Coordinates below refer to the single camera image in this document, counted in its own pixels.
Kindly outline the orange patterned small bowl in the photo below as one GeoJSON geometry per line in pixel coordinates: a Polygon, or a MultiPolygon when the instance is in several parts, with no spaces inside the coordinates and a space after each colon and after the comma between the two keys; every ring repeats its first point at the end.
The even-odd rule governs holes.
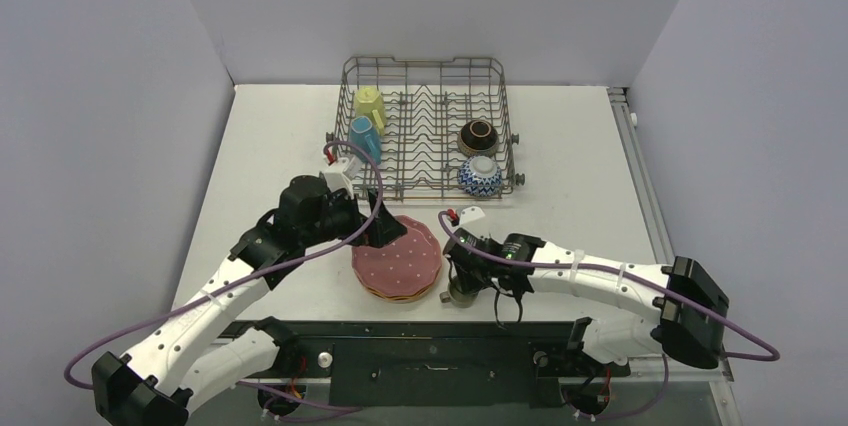
{"type": "Polygon", "coordinates": [[[468,195],[482,198],[493,197],[502,190],[502,170],[490,157],[472,156],[460,166],[458,184],[460,189],[468,195]]]}

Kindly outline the small grey cup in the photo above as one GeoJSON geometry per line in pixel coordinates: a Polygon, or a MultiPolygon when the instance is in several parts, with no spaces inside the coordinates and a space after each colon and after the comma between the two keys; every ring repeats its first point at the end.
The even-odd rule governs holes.
{"type": "Polygon", "coordinates": [[[443,304],[449,304],[457,308],[470,307],[478,297],[478,292],[463,291],[457,284],[449,283],[447,288],[439,294],[443,304]]]}

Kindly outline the yellow green mug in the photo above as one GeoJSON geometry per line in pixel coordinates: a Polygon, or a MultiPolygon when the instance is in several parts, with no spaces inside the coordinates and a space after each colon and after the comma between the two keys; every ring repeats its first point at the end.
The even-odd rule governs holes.
{"type": "Polygon", "coordinates": [[[356,116],[368,117],[377,134],[385,134],[388,123],[384,98],[376,86],[363,86],[354,95],[354,110],[356,116]]]}

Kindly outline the dark brown glazed bowl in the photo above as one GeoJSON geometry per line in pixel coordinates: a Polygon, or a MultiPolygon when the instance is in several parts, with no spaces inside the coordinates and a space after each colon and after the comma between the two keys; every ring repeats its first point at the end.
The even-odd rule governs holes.
{"type": "Polygon", "coordinates": [[[499,144],[498,133],[487,120],[474,119],[458,132],[458,150],[467,157],[493,157],[499,144]]]}

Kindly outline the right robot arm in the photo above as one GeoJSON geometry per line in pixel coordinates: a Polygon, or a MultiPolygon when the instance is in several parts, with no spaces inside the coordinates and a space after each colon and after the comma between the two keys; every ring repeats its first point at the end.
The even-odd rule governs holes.
{"type": "Polygon", "coordinates": [[[502,242],[455,231],[444,255],[455,267],[461,294],[487,287],[515,300],[528,293],[560,293],[624,311],[592,318],[564,346],[578,373],[663,353],[690,367],[717,368],[729,299],[702,265],[676,257],[670,264],[620,262],[512,233],[502,242]]]}

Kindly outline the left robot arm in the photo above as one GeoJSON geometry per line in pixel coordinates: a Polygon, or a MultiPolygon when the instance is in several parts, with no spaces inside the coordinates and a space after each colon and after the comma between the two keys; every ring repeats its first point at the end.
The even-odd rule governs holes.
{"type": "Polygon", "coordinates": [[[254,373],[291,373],[299,351],[292,333],[273,318],[228,345],[208,348],[309,259],[308,248],[331,241],[382,248],[406,234],[374,191],[368,199],[373,218],[344,187],[331,189],[321,176],[292,179],[278,207],[240,237],[189,303],[122,355],[105,353],[94,363],[97,412],[112,425],[184,425],[204,403],[254,373]]]}

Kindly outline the grey wire dish rack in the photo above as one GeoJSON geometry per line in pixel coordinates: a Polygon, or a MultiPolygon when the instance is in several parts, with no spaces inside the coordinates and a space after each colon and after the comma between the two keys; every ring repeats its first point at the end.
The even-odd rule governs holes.
{"type": "Polygon", "coordinates": [[[501,170],[501,199],[525,183],[516,169],[504,69],[493,57],[397,59],[387,55],[350,57],[342,67],[336,119],[329,140],[345,140],[355,116],[354,97],[372,86],[383,96],[388,125],[377,171],[364,167],[357,191],[383,179],[388,201],[466,198],[458,175],[466,155],[461,129],[473,120],[489,122],[497,136],[493,160],[501,170]]]}

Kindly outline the blue handled white mug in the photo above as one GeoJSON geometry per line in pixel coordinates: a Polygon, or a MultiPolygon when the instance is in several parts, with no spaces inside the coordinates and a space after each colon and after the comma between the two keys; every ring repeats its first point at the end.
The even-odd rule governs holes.
{"type": "Polygon", "coordinates": [[[355,151],[355,155],[362,162],[366,162],[366,158],[370,157],[376,164],[381,163],[381,138],[376,127],[368,117],[357,116],[351,121],[348,141],[358,147],[358,150],[355,151]]]}

